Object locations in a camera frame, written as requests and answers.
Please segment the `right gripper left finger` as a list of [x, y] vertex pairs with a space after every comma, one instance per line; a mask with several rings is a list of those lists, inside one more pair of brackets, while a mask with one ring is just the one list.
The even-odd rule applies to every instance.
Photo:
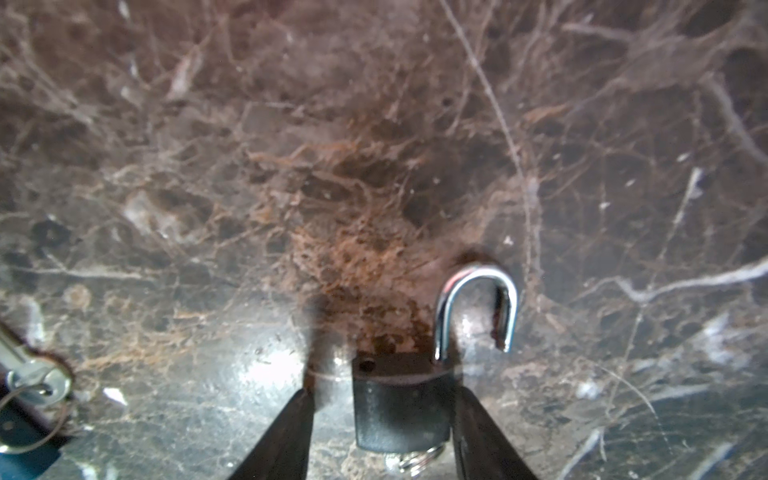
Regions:
[[297, 391], [230, 479], [304, 480], [314, 413], [313, 394], [306, 389]]

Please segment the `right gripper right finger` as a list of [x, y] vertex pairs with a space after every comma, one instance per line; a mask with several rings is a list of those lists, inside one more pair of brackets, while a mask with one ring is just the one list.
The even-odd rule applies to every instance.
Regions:
[[476, 395], [465, 386], [457, 388], [451, 427], [460, 479], [538, 479]]

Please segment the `small black padlock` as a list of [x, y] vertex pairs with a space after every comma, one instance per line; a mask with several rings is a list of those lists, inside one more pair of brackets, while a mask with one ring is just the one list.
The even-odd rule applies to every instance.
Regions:
[[429, 452], [450, 438], [457, 380], [450, 356], [451, 317], [461, 290], [475, 280], [497, 291], [496, 344], [511, 350], [519, 292], [512, 276], [493, 263], [470, 263], [453, 273], [437, 297], [427, 353], [360, 352], [352, 361], [357, 446], [378, 454]]

